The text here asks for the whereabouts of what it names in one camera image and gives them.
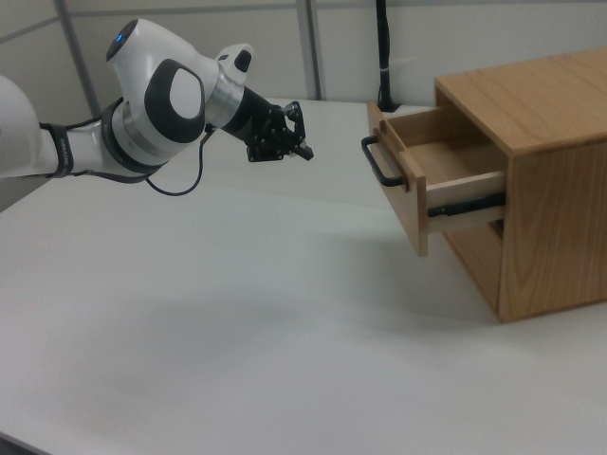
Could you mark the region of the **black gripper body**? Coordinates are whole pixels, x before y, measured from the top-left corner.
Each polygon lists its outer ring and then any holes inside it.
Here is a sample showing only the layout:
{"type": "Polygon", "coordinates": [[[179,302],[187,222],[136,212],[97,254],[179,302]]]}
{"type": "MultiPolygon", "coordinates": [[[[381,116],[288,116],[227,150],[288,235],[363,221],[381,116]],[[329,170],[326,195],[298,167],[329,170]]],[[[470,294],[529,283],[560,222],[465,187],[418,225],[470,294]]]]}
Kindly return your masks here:
{"type": "Polygon", "coordinates": [[[246,87],[236,113],[222,130],[246,144],[250,162],[264,162],[290,153],[285,128],[282,108],[246,87]]]}

